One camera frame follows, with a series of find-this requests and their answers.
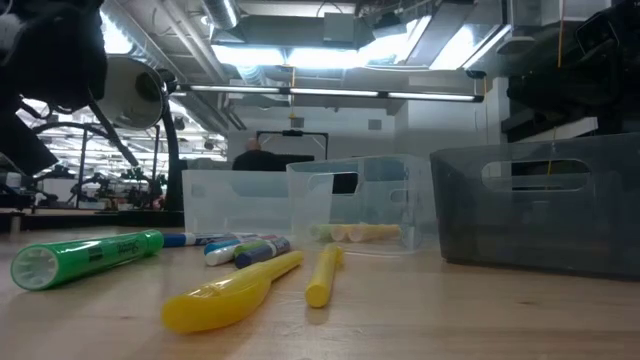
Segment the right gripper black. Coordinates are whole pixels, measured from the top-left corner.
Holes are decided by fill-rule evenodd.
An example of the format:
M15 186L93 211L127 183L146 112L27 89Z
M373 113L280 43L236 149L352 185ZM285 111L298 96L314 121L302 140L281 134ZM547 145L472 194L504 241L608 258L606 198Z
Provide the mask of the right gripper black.
M619 0L574 32L582 56L561 68L570 99L587 108L640 112L640 0ZM507 96L541 113L559 113L559 70L543 68L508 78Z

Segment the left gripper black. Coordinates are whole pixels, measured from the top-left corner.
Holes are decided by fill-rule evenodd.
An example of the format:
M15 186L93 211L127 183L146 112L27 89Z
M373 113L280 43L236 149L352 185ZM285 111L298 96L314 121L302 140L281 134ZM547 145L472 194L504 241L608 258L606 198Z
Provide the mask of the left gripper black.
M0 0L0 108L20 98L78 110L104 97L105 0ZM0 113L0 154L25 175L58 162L15 114Z

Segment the dark green highlighter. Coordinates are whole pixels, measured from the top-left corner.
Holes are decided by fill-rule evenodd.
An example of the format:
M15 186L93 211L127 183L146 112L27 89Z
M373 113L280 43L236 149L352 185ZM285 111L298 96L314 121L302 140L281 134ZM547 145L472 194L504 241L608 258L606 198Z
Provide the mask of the dark green highlighter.
M28 291L41 291L105 271L159 252L163 234L157 230L30 245L12 260L14 283Z

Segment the dark grey translucent bin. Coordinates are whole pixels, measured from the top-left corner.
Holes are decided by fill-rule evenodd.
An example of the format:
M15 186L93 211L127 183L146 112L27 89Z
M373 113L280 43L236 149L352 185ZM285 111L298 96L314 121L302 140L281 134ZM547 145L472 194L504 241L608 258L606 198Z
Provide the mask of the dark grey translucent bin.
M445 260L640 279L640 133L430 160Z

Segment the blue dry-erase marker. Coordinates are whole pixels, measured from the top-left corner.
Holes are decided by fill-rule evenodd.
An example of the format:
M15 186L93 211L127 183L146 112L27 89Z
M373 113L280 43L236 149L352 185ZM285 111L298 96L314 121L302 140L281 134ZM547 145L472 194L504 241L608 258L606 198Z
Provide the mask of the blue dry-erase marker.
M239 240L240 237L231 234L193 234L193 233L164 233L164 248L184 246L204 246L209 243Z

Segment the teal dry-erase marker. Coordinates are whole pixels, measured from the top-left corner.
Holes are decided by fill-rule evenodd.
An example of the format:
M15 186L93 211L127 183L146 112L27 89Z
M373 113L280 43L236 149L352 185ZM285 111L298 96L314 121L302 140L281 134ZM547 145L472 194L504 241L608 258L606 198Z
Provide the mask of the teal dry-erase marker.
M241 243L242 243L242 241L239 240L239 239L230 239L230 240L210 242L204 247L204 254L208 254L208 253L213 252L213 251L218 250L218 249L231 247L231 246L236 246L236 245L239 245Z

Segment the navy dry-erase marker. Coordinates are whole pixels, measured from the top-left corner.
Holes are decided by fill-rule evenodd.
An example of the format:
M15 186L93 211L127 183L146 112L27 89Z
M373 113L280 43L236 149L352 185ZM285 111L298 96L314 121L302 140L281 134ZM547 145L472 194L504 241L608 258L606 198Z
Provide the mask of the navy dry-erase marker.
M280 256L290 250L291 244L289 240L284 237L280 237L278 240L271 241L270 245L260 246L234 257L234 265L237 269L243 269L255 263L264 262Z

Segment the clear plastic bin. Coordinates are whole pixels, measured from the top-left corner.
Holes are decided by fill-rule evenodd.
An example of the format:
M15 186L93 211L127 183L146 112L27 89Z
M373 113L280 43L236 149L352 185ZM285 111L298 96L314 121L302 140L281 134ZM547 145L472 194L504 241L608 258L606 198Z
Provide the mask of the clear plastic bin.
M190 233L290 232L284 172L185 170L182 185L184 223Z
M347 252L412 254L437 244L438 221L431 165L413 155L392 154L291 164L287 167L291 227L295 239ZM334 225L398 225L398 238L336 242Z

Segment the person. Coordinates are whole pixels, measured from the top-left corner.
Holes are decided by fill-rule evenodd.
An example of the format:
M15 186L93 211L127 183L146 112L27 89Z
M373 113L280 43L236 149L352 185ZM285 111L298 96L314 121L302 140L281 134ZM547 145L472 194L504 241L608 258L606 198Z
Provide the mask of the person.
M285 164L274 153L262 149L256 138L250 138L245 151L238 155L232 164L234 171L285 171Z

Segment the long LED light bar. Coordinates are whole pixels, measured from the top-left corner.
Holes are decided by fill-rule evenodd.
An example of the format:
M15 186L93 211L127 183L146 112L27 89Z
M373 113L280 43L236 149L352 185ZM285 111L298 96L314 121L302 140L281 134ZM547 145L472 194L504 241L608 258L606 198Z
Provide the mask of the long LED light bar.
M399 92L380 90L352 90L334 88L300 88L300 87L269 87L269 86L232 86L232 85L192 85L179 84L178 92L215 92L233 94L256 95L292 95L292 96L331 96L349 98L376 98L390 100L412 101L443 101L480 103L484 100L482 95L476 94L449 94L431 92Z

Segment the black aluminium table frame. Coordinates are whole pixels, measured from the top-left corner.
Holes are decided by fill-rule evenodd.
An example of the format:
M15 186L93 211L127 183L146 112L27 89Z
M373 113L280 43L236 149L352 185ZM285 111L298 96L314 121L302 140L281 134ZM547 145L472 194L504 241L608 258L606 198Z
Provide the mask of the black aluminium table frame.
M50 230L83 227L140 227L182 228L184 214L167 211L117 211L117 212L63 212L58 214L25 214L22 212L0 212L0 234L12 230Z

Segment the black gantry frame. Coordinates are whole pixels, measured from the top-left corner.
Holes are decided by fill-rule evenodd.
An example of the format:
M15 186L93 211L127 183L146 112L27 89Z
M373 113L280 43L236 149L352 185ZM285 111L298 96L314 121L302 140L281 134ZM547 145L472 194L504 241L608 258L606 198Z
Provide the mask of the black gantry frame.
M329 133L327 132L307 132L307 131L303 131L303 130L295 130L295 129L289 129L289 130L280 130L280 131L273 131L273 130L258 130L255 133L255 138L256 140L259 140L260 137L262 135L280 135L282 137L304 137L304 136L321 136L324 138L324 144L320 144L321 148L324 150L324 158L325 160L329 159L329 151L328 151L328 147L329 147Z

